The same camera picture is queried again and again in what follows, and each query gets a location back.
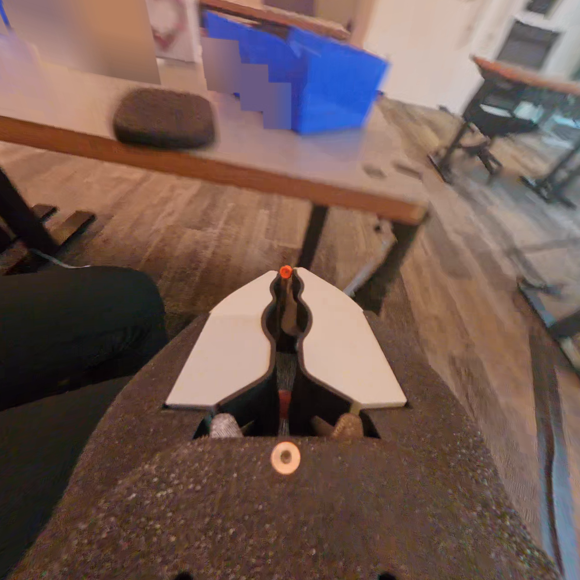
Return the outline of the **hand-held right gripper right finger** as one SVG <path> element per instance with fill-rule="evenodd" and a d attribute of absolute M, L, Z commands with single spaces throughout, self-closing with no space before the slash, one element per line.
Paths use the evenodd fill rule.
<path fill-rule="evenodd" d="M 363 309 L 335 286 L 305 268 L 295 268 L 297 299 L 308 324 L 301 338 L 309 378 L 357 408 L 400 408 L 407 398 Z"/>

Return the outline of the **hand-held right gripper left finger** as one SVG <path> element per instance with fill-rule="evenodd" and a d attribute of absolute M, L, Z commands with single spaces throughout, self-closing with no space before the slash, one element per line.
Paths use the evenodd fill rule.
<path fill-rule="evenodd" d="M 210 311 L 167 407 L 217 407 L 272 374 L 276 342 L 268 320 L 276 312 L 277 280 L 270 270 Z"/>

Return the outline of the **orange pen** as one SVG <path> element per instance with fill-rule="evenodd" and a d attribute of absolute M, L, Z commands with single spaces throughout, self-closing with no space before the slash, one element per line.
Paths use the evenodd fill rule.
<path fill-rule="evenodd" d="M 298 367 L 296 343 L 300 328 L 298 304 L 294 293 L 294 270 L 291 266 L 282 266 L 279 276 L 275 359 L 279 390 L 279 435 L 288 436 L 291 432 L 289 416 Z"/>

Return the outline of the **blue plastic bin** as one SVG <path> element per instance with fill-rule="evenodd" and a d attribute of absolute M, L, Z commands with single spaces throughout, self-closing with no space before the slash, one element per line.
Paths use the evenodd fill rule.
<path fill-rule="evenodd" d="M 261 113 L 268 129 L 301 135 L 359 129 L 391 69 L 375 54 L 298 27 L 274 34 L 211 11 L 203 21 L 231 74 L 212 91 Z"/>

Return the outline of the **person's black trouser leg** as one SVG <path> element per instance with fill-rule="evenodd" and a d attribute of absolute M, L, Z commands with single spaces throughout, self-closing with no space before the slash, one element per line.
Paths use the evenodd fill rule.
<path fill-rule="evenodd" d="M 168 341 L 143 272 L 1 277 L 1 579 L 50 519 L 111 403 Z"/>

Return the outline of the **black foam pad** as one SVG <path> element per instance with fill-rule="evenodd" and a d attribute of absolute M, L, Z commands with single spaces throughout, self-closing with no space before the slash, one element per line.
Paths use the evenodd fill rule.
<path fill-rule="evenodd" d="M 137 88 L 120 99 L 112 132 L 124 144 L 159 150 L 193 150 L 214 144 L 210 101 L 192 93 Z"/>

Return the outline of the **black chair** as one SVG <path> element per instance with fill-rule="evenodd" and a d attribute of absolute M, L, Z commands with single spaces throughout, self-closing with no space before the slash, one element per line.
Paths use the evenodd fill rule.
<path fill-rule="evenodd" d="M 537 121 L 516 114 L 525 92 L 526 86 L 520 82 L 483 80 L 466 106 L 452 141 L 428 156 L 444 183 L 453 183 L 452 160 L 457 151 L 480 160 L 488 173 L 488 183 L 501 174 L 504 166 L 492 153 L 493 144 L 505 137 L 536 133 L 540 128 Z"/>

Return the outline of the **wooden-edged table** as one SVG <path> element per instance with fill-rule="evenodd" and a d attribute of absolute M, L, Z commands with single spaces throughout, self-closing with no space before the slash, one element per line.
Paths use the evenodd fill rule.
<path fill-rule="evenodd" d="M 493 81 L 513 81 L 525 88 L 534 89 L 550 95 L 573 97 L 579 100 L 579 82 L 562 81 L 536 71 L 516 65 L 487 60 L 480 56 L 470 58 L 482 76 Z M 549 204 L 560 204 L 569 209 L 577 209 L 578 204 L 567 196 L 571 186 L 579 180 L 579 141 L 561 156 L 548 172 L 540 176 L 521 175 L 518 181 Z"/>

